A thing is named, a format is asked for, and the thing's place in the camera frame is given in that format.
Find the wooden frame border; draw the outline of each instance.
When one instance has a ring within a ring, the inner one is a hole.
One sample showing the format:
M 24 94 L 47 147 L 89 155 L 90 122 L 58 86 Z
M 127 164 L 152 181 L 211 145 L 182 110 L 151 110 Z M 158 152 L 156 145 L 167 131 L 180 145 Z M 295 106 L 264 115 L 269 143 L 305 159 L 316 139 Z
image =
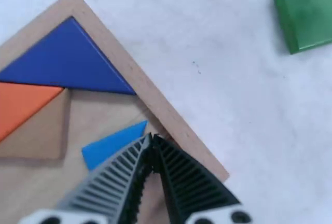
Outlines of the wooden frame border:
M 220 180 L 226 180 L 228 173 L 224 167 L 84 0 L 58 0 L 7 40 L 0 47 L 0 68 L 7 66 L 71 16 L 85 29 L 174 140 Z

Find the white table surface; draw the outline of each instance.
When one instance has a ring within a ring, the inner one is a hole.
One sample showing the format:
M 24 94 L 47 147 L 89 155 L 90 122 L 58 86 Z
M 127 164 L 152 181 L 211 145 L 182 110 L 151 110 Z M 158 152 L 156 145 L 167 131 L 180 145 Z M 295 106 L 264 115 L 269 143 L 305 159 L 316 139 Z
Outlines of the white table surface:
M 0 43 L 54 1 L 0 0 Z M 85 1 L 257 223 L 332 223 L 332 45 L 289 55 L 272 0 Z

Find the green block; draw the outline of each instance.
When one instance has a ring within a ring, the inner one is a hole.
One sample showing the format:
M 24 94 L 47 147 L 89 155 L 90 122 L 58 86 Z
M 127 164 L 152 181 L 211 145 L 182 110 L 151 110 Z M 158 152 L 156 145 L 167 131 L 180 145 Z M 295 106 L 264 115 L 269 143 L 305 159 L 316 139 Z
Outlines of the green block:
M 291 54 L 332 42 L 332 0 L 274 0 Z

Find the blue triangle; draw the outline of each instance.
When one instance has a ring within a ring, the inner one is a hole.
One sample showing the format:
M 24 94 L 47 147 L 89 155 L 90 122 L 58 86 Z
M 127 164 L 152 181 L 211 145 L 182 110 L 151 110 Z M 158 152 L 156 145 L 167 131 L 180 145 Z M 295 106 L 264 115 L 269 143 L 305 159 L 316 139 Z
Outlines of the blue triangle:
M 93 170 L 107 158 L 135 139 L 143 136 L 147 121 L 133 125 L 82 148 L 82 155 L 89 170 Z
M 135 94 L 73 17 L 1 71 L 0 81 Z

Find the screw hole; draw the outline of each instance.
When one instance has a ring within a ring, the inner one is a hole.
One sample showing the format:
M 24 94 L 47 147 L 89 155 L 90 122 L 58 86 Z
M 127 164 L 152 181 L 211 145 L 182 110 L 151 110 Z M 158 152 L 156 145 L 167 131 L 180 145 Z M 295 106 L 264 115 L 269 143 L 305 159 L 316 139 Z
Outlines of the screw hole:
M 59 217 L 52 216 L 43 220 L 40 224 L 60 224 L 61 220 Z
M 213 222 L 205 218 L 200 218 L 195 221 L 195 224 L 213 224 Z
M 236 211 L 232 214 L 232 220 L 234 223 L 250 223 L 250 216 L 243 211 Z
M 83 224 L 98 224 L 98 223 L 93 220 L 89 220 L 87 222 L 84 222 Z

